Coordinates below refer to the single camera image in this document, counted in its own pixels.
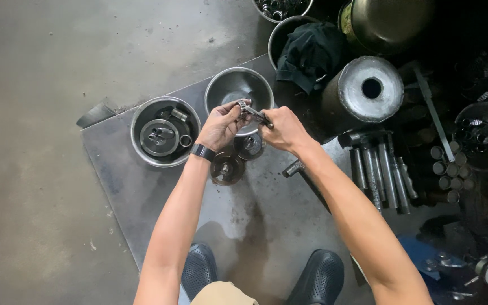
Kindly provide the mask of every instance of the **forearm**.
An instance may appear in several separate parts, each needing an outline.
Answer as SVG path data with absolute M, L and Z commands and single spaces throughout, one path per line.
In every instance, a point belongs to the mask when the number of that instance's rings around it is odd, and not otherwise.
M 403 289 L 407 283 L 424 287 L 419 272 L 389 225 L 319 143 L 307 145 L 295 154 L 322 192 L 342 239 L 359 261 L 371 287 Z
M 135 304 L 141 303 L 139 300 L 166 303 L 167 299 L 157 299 L 160 296 L 178 300 L 180 276 L 197 229 L 209 168 L 210 162 L 206 159 L 189 156 L 154 226 Z

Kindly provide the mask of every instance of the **concrete floor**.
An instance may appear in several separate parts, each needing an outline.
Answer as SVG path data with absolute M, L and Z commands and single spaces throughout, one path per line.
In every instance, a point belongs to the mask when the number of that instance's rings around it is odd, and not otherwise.
M 133 301 L 75 121 L 264 54 L 273 26 L 249 0 L 0 0 L 0 304 Z

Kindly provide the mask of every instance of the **watch strap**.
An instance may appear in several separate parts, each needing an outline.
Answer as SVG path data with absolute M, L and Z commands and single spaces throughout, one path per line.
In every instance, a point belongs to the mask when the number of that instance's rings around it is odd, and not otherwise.
M 213 151 L 212 149 L 205 147 L 204 145 L 201 144 L 193 144 L 193 147 L 191 148 L 191 153 L 203 157 L 207 159 L 210 162 L 213 162 L 214 157 L 216 156 L 216 152 Z

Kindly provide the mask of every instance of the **black shoe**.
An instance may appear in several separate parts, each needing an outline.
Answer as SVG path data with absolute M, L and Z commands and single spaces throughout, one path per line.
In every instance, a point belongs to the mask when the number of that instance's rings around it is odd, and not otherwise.
M 193 301 L 206 285 L 216 281 L 216 260 L 210 247 L 205 244 L 191 245 L 182 272 L 182 287 L 189 301 Z
M 336 253 L 315 250 L 286 305 L 333 305 L 344 285 L 344 264 Z

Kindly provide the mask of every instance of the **hand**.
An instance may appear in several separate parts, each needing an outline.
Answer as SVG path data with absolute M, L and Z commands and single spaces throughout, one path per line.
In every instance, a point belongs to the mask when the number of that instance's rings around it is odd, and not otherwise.
M 251 100 L 244 99 L 246 104 L 251 104 Z M 195 143 L 218 152 L 234 138 L 236 133 L 251 120 L 248 115 L 241 119 L 240 106 L 236 101 L 221 105 L 212 109 L 212 112 L 204 123 L 201 133 Z
M 296 156 L 299 148 L 309 147 L 311 143 L 317 144 L 289 108 L 284 106 L 279 109 L 262 110 L 262 112 L 274 125 L 274 128 L 269 129 L 261 123 L 259 124 L 259 134 L 271 146 L 289 151 Z

